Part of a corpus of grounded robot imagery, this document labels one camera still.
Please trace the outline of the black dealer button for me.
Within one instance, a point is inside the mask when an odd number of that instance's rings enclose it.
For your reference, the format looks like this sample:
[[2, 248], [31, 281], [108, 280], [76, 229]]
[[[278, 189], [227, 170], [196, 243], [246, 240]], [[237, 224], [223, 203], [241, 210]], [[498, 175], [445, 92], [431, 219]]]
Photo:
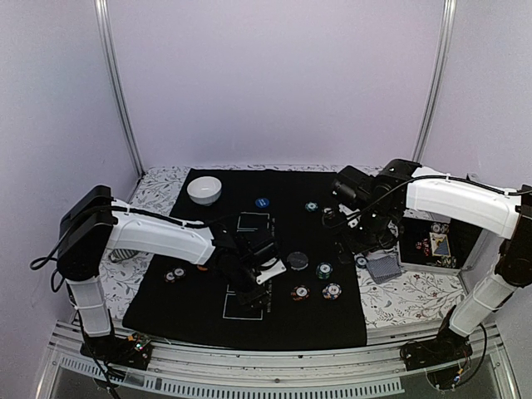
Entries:
[[287, 256], [288, 265], [292, 270], [304, 270], [309, 263], [308, 256], [300, 251], [295, 251]]

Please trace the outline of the blue small blind button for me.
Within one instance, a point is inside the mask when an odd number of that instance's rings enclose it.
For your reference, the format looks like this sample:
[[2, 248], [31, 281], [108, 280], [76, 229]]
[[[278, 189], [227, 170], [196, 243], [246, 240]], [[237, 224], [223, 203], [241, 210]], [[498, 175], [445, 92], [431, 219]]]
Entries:
[[270, 206], [270, 200], [265, 197], [257, 198], [255, 201], [255, 206], [259, 209], [266, 209]]

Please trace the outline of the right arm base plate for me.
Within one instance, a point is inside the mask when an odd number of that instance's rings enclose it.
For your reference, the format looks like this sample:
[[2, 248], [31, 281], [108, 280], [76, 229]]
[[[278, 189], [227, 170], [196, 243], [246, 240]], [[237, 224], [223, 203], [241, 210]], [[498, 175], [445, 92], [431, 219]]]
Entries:
[[472, 353], [469, 338], [451, 330], [442, 330], [429, 340], [407, 342], [400, 348], [400, 358], [407, 371], [466, 359]]

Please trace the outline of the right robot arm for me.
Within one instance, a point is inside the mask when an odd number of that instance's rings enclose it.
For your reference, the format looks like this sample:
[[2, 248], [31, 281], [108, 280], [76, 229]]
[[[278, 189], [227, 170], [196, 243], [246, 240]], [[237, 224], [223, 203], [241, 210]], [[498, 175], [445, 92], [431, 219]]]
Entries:
[[463, 268], [483, 231], [502, 239], [490, 272], [446, 315], [436, 338], [424, 342], [436, 362], [448, 362], [485, 318], [518, 288], [531, 284], [531, 188], [502, 189], [395, 159], [376, 175], [352, 166], [333, 180], [332, 195], [349, 209], [339, 228], [353, 254], [397, 245], [408, 210], [446, 217], [427, 233], [430, 256], [443, 267]]

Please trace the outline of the orange chip pair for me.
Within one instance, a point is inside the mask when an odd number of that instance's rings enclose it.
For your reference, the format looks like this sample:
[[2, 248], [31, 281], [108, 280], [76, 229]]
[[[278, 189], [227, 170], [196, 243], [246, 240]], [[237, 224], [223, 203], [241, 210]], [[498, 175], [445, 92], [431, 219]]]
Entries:
[[184, 279], [185, 277], [186, 277], [186, 270], [181, 267], [168, 270], [164, 275], [164, 279], [166, 283], [175, 283], [177, 281]]

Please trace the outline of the orange chip stack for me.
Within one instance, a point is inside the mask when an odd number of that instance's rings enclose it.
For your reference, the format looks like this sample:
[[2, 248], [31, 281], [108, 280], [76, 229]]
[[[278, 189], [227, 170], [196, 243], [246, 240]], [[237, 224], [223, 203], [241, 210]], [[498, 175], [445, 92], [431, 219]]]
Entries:
[[310, 288], [306, 285], [298, 285], [294, 287], [290, 293], [293, 301], [304, 301], [310, 296]]

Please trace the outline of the teal poker chip stack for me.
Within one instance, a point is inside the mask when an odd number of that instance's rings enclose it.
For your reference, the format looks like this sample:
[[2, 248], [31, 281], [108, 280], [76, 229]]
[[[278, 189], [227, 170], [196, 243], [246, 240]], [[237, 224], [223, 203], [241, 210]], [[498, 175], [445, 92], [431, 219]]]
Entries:
[[320, 280], [328, 280], [333, 272], [333, 266], [329, 263], [320, 263], [316, 267], [316, 276]]

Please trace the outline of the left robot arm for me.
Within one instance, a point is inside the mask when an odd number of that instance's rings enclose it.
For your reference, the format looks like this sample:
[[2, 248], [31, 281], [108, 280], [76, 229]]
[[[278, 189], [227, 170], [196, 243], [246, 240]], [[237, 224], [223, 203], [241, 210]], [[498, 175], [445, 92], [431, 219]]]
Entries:
[[29, 264], [37, 271], [55, 263], [54, 273], [66, 282], [74, 300], [87, 355], [107, 361], [146, 357], [147, 343], [115, 335], [99, 277], [104, 256], [120, 262], [140, 253], [212, 268], [250, 308], [268, 303], [266, 282], [286, 270], [268, 225], [231, 233], [222, 219], [189, 221], [137, 209], [114, 199], [110, 187], [98, 185], [63, 216], [59, 239], [49, 254]]

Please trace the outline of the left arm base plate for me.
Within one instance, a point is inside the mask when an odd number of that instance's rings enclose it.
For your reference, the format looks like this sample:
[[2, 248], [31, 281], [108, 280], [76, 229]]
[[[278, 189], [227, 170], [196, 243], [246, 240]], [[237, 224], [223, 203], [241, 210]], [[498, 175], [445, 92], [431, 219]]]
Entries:
[[153, 346], [149, 339], [138, 333], [128, 337], [111, 334], [104, 337], [85, 336], [83, 339], [81, 354], [86, 357], [143, 371], [149, 366]]

